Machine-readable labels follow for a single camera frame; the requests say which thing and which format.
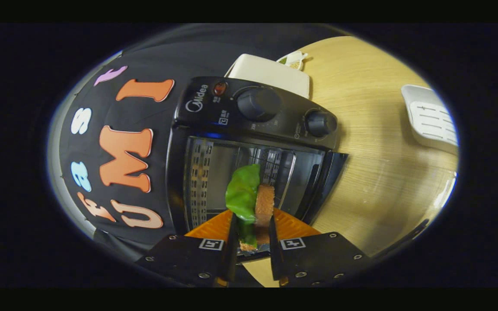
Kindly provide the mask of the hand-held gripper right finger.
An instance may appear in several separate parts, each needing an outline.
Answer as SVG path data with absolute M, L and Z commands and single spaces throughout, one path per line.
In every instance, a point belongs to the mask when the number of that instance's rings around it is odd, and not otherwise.
M 282 288 L 333 287 L 373 262 L 340 233 L 321 233 L 279 209 L 269 225 L 269 252 L 273 279 Z

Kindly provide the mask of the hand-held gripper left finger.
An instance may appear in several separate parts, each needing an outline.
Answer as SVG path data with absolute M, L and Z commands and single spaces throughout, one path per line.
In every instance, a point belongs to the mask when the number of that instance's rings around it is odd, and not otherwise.
M 168 235 L 136 261 L 145 272 L 182 287 L 227 287 L 235 278 L 237 218 L 214 216 L 185 235 Z

